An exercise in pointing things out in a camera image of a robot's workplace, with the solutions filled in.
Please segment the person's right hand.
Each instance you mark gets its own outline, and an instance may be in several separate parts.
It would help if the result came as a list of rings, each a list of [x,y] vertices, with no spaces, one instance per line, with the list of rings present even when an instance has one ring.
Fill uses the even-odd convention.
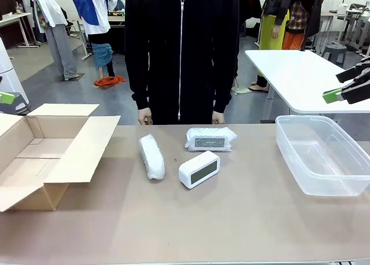
[[[150,108],[138,110],[138,122],[140,125],[152,125],[152,115]]]

